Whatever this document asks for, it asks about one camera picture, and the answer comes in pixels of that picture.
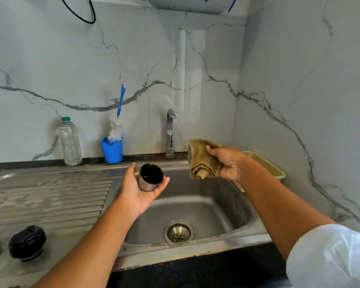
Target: sink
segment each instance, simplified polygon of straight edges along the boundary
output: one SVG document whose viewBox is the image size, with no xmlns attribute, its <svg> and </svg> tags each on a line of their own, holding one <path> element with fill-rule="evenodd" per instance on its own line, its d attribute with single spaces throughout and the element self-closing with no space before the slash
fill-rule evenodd
<svg viewBox="0 0 360 288">
<path fill-rule="evenodd" d="M 136 175 L 148 162 L 137 162 Z M 153 163 L 170 183 L 130 228 L 112 271 L 271 242 L 232 182 L 191 179 L 183 159 Z M 19 277 L 37 281 L 58 263 L 119 194 L 130 164 L 0 171 L 0 286 L 16 286 Z M 43 227 L 47 242 L 40 256 L 23 263 L 10 257 L 8 242 L 28 225 Z"/>
<path fill-rule="evenodd" d="M 191 179 L 187 165 L 162 169 L 171 180 L 160 197 L 132 225 L 126 243 L 165 245 L 202 240 L 251 222 L 245 196 L 227 180 Z M 172 234 L 176 227 L 180 231 Z"/>
</svg>

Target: plastic bottle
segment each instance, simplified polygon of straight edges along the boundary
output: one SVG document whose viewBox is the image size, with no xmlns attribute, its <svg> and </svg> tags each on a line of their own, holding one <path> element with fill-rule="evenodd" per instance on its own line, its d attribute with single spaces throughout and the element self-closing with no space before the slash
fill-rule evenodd
<svg viewBox="0 0 360 288">
<path fill-rule="evenodd" d="M 78 165 L 82 162 L 79 133 L 70 117 L 62 117 L 59 126 L 59 137 L 62 145 L 64 162 L 68 166 Z"/>
</svg>

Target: blue holder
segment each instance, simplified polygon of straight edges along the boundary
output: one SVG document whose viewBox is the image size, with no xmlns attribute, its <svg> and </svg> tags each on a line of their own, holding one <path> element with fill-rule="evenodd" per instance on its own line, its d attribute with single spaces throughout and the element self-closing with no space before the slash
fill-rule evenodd
<svg viewBox="0 0 360 288">
<path fill-rule="evenodd" d="M 120 141 L 115 141 L 112 145 L 108 145 L 107 141 L 107 137 L 100 141 L 106 163 L 116 164 L 121 162 L 123 160 L 123 138 Z"/>
</svg>

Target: drain hole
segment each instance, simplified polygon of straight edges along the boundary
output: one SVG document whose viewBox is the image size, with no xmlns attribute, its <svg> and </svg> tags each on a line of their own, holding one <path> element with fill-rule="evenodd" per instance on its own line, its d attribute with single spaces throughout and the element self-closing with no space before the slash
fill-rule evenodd
<svg viewBox="0 0 360 288">
<path fill-rule="evenodd" d="M 191 229 L 183 223 L 175 223 L 168 228 L 168 238 L 171 242 L 186 242 L 191 237 Z"/>
</svg>

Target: yellow plastic basket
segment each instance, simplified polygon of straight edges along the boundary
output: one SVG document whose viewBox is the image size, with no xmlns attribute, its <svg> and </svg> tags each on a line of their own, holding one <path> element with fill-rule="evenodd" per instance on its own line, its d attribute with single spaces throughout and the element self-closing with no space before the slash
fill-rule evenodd
<svg viewBox="0 0 360 288">
<path fill-rule="evenodd" d="M 258 155 L 257 153 L 247 150 L 247 151 L 244 151 L 243 154 L 245 154 L 245 155 L 249 156 L 251 159 L 257 161 L 266 170 L 268 170 L 276 179 L 278 179 L 279 182 L 286 177 L 286 174 L 282 170 L 280 170 L 274 164 L 267 161 L 266 159 L 264 159 L 262 156 Z M 242 192 L 245 192 L 244 189 L 241 187 L 241 185 L 238 182 L 234 182 L 234 183 Z"/>
</svg>

